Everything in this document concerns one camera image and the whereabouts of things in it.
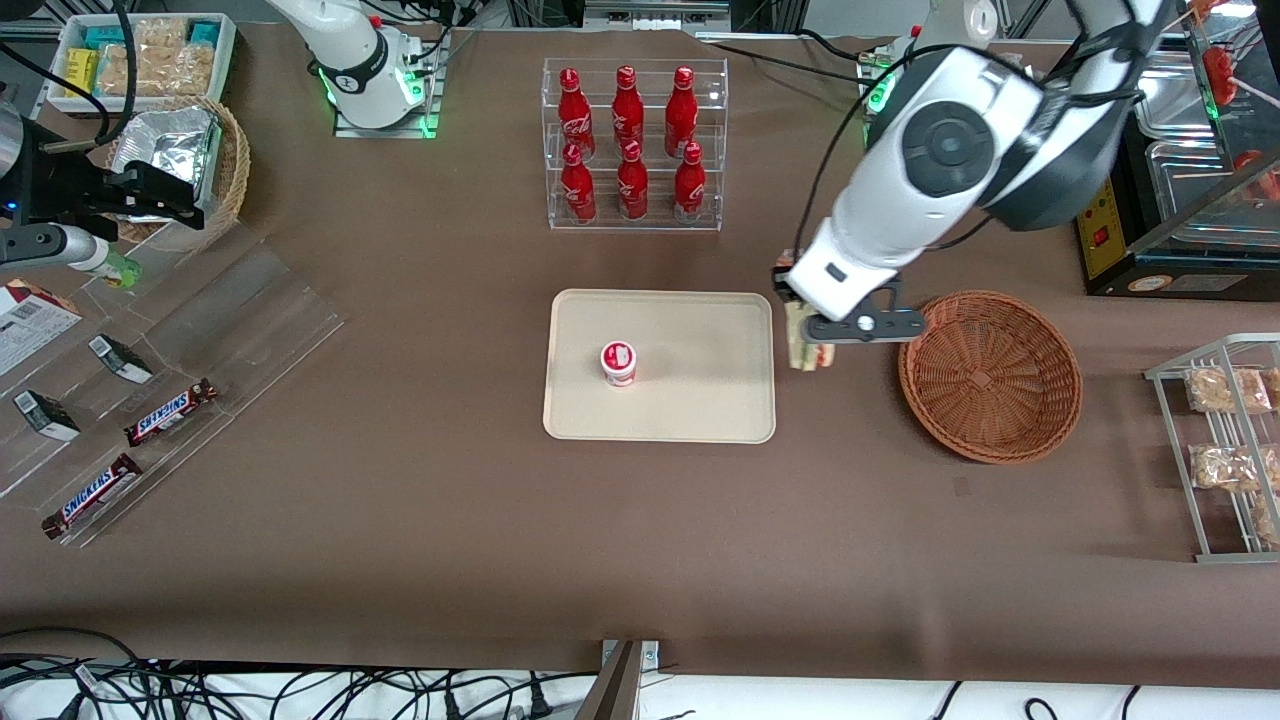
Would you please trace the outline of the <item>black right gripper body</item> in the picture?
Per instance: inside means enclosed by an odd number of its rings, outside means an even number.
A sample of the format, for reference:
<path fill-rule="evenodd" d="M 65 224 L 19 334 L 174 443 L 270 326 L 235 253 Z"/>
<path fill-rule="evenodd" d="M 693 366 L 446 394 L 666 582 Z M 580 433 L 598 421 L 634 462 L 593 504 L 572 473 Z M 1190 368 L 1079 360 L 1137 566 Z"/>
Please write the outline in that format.
<path fill-rule="evenodd" d="M 83 152 L 29 149 L 22 170 L 22 206 L 31 219 L 120 211 L 125 206 L 125 193 L 113 182 L 114 174 Z"/>

